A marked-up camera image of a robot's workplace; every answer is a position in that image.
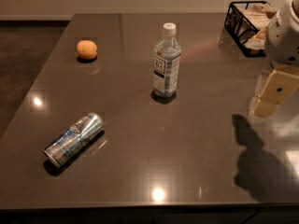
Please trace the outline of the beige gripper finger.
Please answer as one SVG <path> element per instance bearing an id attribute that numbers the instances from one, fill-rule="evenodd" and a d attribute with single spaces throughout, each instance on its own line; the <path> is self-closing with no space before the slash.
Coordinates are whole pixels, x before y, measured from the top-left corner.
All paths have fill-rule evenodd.
<path id="1" fill-rule="evenodd" d="M 299 69 L 280 66 L 271 72 L 262 72 L 255 94 L 249 105 L 250 114 L 268 118 L 299 88 Z"/>

